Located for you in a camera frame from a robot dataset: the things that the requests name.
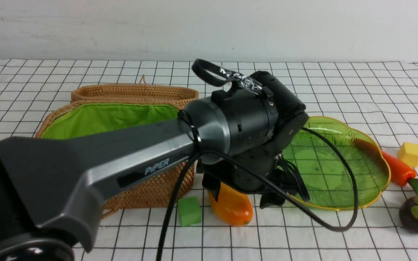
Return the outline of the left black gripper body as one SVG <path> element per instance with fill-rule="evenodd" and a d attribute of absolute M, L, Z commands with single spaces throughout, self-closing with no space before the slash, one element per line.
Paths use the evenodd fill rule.
<path fill-rule="evenodd" d="M 303 209 L 295 199 L 306 197 L 306 186 L 296 165 L 281 153 L 271 154 L 255 148 L 206 165 L 199 160 L 196 170 L 204 175 L 202 185 L 218 200 L 221 183 L 246 195 L 261 196 L 260 207 L 282 206 L 285 202 Z"/>

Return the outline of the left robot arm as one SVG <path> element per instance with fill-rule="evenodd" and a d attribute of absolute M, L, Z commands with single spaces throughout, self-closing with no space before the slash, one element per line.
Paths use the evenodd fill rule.
<path fill-rule="evenodd" d="M 275 76 L 228 77 L 229 91 L 190 102 L 176 119 L 84 137 L 0 141 L 0 261 L 73 261 L 93 249 L 111 197 L 186 161 L 200 159 L 203 185 L 260 194 L 262 206 L 308 198 L 301 178 L 276 170 L 306 124 L 306 106 Z"/>

